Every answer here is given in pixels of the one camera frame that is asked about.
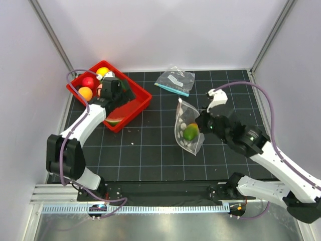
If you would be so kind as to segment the green orange toy mango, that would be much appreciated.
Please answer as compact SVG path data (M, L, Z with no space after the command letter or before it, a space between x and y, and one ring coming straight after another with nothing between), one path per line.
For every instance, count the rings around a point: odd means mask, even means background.
M183 137L187 141L192 141L199 134L199 128L196 123L189 124L183 131Z

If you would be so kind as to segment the white-spotted clear zip bag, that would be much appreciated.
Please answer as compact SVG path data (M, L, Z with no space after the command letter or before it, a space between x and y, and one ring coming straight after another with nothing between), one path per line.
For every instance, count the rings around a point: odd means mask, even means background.
M196 124L198 110L188 102L178 99L174 135L177 144L185 151L197 155L205 140Z

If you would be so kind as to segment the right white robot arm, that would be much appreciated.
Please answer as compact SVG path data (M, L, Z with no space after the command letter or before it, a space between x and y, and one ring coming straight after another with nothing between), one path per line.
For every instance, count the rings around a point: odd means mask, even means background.
M223 104L202 110L196 124L201 133L214 134L231 150L260 164L281 181L277 185L235 172L219 188L222 198L250 196L264 199L308 224L320 218L320 182L307 180L309 173L293 161L287 161L265 132L256 126L242 124L235 111Z

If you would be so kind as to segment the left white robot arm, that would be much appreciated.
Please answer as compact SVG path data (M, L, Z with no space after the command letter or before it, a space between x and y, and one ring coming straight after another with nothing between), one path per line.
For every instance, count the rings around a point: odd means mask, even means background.
M100 95L85 102L86 109L78 119L59 135L47 139L46 169L67 181L89 189L89 196L100 201L106 196L103 179L86 167L83 145L94 129L115 109L135 99L128 81L104 77Z

